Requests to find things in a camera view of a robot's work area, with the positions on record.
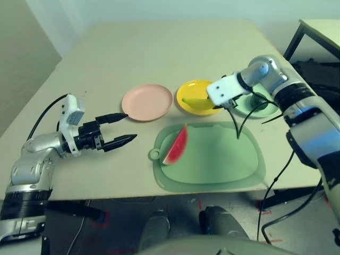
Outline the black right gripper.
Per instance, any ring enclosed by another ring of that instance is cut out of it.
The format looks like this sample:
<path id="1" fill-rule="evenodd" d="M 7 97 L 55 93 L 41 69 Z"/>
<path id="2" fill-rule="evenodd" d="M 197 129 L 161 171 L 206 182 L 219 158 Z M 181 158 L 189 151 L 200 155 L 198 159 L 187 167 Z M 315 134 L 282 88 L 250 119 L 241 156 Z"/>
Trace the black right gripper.
<path id="1" fill-rule="evenodd" d="M 216 109 L 221 109 L 221 108 L 224 108 L 224 109 L 231 109 L 231 108 L 235 108 L 237 107 L 238 104 L 237 104 L 237 98 L 230 98 L 230 99 L 226 99 L 222 102 L 222 105 L 221 106 L 214 106 L 212 109 L 213 110 L 216 110 Z"/>

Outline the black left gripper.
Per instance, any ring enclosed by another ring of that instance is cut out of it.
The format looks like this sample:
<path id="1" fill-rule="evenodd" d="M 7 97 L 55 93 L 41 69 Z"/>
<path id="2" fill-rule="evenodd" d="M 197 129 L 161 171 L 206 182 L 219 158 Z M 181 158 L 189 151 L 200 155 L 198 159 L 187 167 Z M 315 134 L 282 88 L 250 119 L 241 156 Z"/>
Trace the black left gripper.
<path id="1" fill-rule="evenodd" d="M 100 131 L 101 124 L 118 122 L 126 117 L 128 117 L 128 114 L 114 113 L 98 116 L 95 118 L 95 121 L 84 123 L 83 126 L 78 128 L 78 136 L 74 137 L 77 149 L 102 149 L 104 152 L 108 152 L 131 142 L 137 137 L 137 134 L 122 135 L 110 142 L 104 143 Z"/>

